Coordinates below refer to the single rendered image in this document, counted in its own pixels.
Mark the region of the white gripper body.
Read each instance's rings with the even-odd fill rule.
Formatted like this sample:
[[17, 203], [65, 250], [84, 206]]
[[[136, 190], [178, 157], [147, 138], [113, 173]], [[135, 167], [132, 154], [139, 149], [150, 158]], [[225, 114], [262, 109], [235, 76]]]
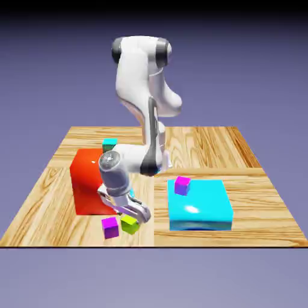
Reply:
[[111, 207], [117, 214], [126, 214], [138, 221], [139, 224], [146, 223], [151, 218], [150, 209], [144, 203], [132, 198], [130, 195], [123, 195], [113, 198], [114, 203], [108, 196], [102, 196], [102, 201]]

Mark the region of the small green cube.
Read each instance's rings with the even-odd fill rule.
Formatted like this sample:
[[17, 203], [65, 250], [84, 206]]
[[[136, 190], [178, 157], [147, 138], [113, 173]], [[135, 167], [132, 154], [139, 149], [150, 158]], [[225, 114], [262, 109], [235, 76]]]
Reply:
[[138, 220], [131, 216], [122, 215], [120, 221], [121, 221], [122, 231], [130, 235], [135, 234], [140, 228]]

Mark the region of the small magenta cube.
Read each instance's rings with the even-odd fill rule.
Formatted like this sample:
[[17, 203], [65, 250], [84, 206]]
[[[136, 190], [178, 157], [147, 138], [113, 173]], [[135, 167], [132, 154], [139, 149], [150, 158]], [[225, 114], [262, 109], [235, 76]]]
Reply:
[[189, 177], [178, 176], [174, 182], [174, 193], [182, 196], [188, 194], [191, 179]]
[[105, 239], [116, 238], [119, 236], [119, 225], [116, 217], [104, 218], [101, 222]]

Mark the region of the small cyan cube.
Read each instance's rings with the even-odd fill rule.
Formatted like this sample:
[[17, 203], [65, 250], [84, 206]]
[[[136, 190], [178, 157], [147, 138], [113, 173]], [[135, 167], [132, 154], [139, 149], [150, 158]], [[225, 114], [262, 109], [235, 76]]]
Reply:
[[104, 138], [102, 141], [102, 151], [103, 153], [112, 150], [117, 145], [116, 138]]

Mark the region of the large red box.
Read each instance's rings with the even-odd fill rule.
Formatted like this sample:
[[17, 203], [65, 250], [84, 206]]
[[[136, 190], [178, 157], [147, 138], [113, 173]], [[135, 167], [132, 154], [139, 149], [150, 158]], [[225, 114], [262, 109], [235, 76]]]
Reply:
[[115, 215], [101, 200], [97, 190], [102, 184], [99, 171], [101, 148], [79, 149], [70, 165], [75, 211], [77, 215]]

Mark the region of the large cyan box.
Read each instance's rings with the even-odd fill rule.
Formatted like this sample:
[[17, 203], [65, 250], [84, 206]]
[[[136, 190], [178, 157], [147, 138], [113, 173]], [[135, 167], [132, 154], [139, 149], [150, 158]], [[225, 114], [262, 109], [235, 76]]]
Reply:
[[176, 193], [176, 181], [167, 181], [168, 217], [171, 231], [232, 228], [233, 208], [222, 180], [191, 180], [187, 195]]

